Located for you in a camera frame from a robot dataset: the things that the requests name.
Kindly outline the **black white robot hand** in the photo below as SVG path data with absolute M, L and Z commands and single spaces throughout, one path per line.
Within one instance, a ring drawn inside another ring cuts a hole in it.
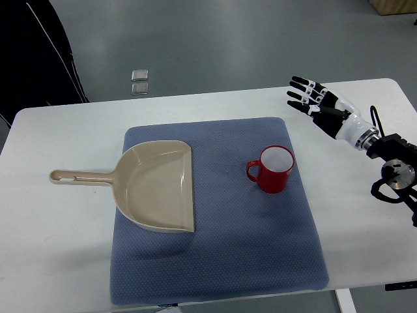
M 324 133 L 344 140 L 357 150 L 367 150 L 381 138 L 371 123 L 362 119 L 360 110 L 337 92 L 318 82 L 293 76 L 287 104 L 312 118 Z

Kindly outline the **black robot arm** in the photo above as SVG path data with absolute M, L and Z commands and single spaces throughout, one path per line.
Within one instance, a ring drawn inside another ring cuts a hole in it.
M 375 106 L 370 107 L 370 114 L 381 135 L 370 142 L 366 155 L 385 161 L 381 178 L 372 184 L 371 195 L 386 203 L 407 205 L 416 226 L 416 146 L 398 134 L 386 136 Z

